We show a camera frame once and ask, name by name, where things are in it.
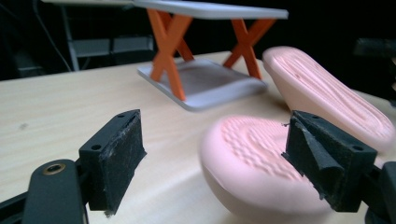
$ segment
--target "wooden table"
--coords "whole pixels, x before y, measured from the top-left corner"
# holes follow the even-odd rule
[[[202,57],[219,62],[228,53]],[[137,167],[118,213],[107,218],[89,211],[90,223],[245,223],[230,214],[206,184],[198,144],[204,131],[226,115],[288,122],[290,112],[272,79],[260,66],[267,92],[190,112],[139,76],[141,65],[0,82],[0,201],[25,192],[38,166],[76,160],[78,149],[115,115],[140,109],[148,155]],[[247,71],[241,62],[234,69]],[[396,110],[387,101],[360,95],[396,122]],[[395,160],[394,151],[382,157]],[[325,224],[361,224],[365,211],[363,204],[358,214],[334,213]]]

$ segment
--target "miniature table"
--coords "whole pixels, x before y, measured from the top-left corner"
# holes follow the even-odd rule
[[[159,48],[152,65],[140,67],[139,74],[182,107],[204,109],[266,89],[253,46],[277,19],[288,17],[287,10],[183,1],[134,1],[134,5],[147,9]],[[194,59],[183,39],[193,18],[231,20],[238,43],[223,65]],[[247,28],[244,20],[255,22]],[[179,62],[174,59],[176,51]],[[241,56],[249,76],[231,69]]]

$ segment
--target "pink silicone shape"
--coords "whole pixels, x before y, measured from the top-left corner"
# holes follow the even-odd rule
[[[321,223],[332,209],[282,156],[288,127],[248,116],[218,120],[199,150],[205,180],[233,214],[252,223]]]
[[[262,60],[290,110],[318,115],[379,152],[393,148],[396,132],[391,121],[309,55],[274,47]]]

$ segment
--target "crossed table legs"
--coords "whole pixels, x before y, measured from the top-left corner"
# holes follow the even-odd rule
[[[159,82],[163,72],[166,72],[172,93],[179,100],[185,101],[186,96],[174,61],[174,55],[177,51],[184,61],[194,60],[183,38],[191,24],[192,17],[178,14],[171,17],[169,13],[155,9],[148,9],[148,17],[159,49],[153,60],[150,78]],[[242,56],[245,59],[249,75],[261,79],[262,76],[257,65],[253,46],[275,21],[275,19],[256,20],[248,29],[242,19],[232,20],[238,43],[223,66],[231,68]]]

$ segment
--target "dark background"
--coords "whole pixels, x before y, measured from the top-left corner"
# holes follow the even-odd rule
[[[289,19],[277,21],[255,46],[258,59],[268,48],[292,46],[309,54],[349,88],[396,99],[391,87],[395,74],[390,58],[354,54],[359,38],[396,38],[396,13],[391,1],[206,2],[286,9]],[[60,9],[39,0],[0,0],[0,3],[0,79],[21,77],[13,59],[18,49],[25,49],[43,68],[43,74],[67,72],[64,60],[70,64],[70,59]],[[70,7],[68,12],[74,17],[71,26],[75,38],[106,37],[115,31],[151,34],[149,19],[142,8]],[[45,29],[39,20],[44,22]],[[230,50],[236,43],[230,21],[194,20],[185,39],[193,54]],[[98,67],[109,65],[106,58],[98,62]]]

